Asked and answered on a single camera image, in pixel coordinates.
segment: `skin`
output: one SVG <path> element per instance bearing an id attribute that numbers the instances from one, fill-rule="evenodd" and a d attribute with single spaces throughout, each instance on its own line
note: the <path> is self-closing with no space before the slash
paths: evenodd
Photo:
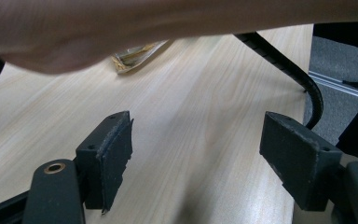
<path id="1" fill-rule="evenodd" d="M 358 0 L 0 0 L 0 58 L 45 74 L 196 35 L 358 21 Z"/>

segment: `wooden table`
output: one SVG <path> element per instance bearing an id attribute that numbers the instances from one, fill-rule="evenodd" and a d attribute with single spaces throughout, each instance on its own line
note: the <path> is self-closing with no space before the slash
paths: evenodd
<path id="1" fill-rule="evenodd" d="M 308 71 L 311 26 L 261 32 Z M 130 110 L 133 154 L 112 210 L 88 223 L 291 223 L 293 199 L 258 153 L 266 110 L 302 120 L 305 93 L 232 35 L 173 41 L 118 76 L 110 60 L 67 76 L 0 76 L 0 202 L 34 170 L 72 159 L 108 115 Z"/>

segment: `metal grommet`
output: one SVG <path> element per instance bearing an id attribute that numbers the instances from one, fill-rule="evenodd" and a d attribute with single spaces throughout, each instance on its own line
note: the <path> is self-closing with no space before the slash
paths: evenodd
<path id="1" fill-rule="evenodd" d="M 61 162 L 53 163 L 45 168 L 45 174 L 47 174 L 47 175 L 57 174 L 58 172 L 62 171 L 63 169 L 65 169 L 64 163 L 61 163 Z"/>

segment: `hand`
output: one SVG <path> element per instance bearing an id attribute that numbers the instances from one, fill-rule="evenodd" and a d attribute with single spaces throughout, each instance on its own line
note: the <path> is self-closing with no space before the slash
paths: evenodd
<path id="1" fill-rule="evenodd" d="M 119 1 L 0 0 L 0 58 L 46 74 L 85 68 L 130 46 Z"/>

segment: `wood grain surface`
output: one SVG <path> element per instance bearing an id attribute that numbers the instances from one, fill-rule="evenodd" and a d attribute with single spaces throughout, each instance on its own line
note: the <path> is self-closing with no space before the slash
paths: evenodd
<path id="1" fill-rule="evenodd" d="M 261 32 L 308 71 L 311 26 Z M 305 93 L 232 35 L 172 41 L 118 76 L 110 60 L 64 76 L 0 76 L 0 202 L 47 161 L 73 159 L 130 110 L 133 154 L 112 210 L 87 223 L 291 223 L 293 199 L 258 153 L 265 111 L 302 121 Z"/>

